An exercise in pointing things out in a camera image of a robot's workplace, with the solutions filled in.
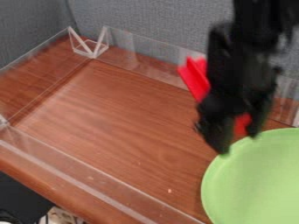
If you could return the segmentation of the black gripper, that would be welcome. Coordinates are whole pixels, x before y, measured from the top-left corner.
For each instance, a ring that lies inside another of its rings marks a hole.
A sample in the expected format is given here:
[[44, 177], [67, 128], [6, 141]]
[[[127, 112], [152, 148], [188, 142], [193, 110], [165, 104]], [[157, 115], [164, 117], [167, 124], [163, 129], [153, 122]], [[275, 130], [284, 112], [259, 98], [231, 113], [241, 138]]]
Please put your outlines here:
[[272, 25], [215, 24], [209, 29], [207, 78], [209, 92], [197, 104], [195, 129], [208, 146], [229, 152], [235, 118], [249, 114], [247, 134], [263, 128], [276, 91], [280, 68], [269, 59], [279, 53], [280, 29]]

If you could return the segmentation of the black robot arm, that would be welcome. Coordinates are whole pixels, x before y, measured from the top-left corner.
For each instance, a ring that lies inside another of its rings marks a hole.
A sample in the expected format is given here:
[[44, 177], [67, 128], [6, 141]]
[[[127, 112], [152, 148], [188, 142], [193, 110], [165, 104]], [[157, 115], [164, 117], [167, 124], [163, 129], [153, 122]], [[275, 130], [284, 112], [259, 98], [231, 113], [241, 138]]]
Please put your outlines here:
[[299, 0], [232, 0], [233, 19], [209, 29], [209, 91], [197, 104], [195, 123], [209, 147], [229, 152], [235, 122], [248, 115], [245, 135], [256, 137], [267, 120], [283, 68], [271, 62], [285, 54], [299, 25]]

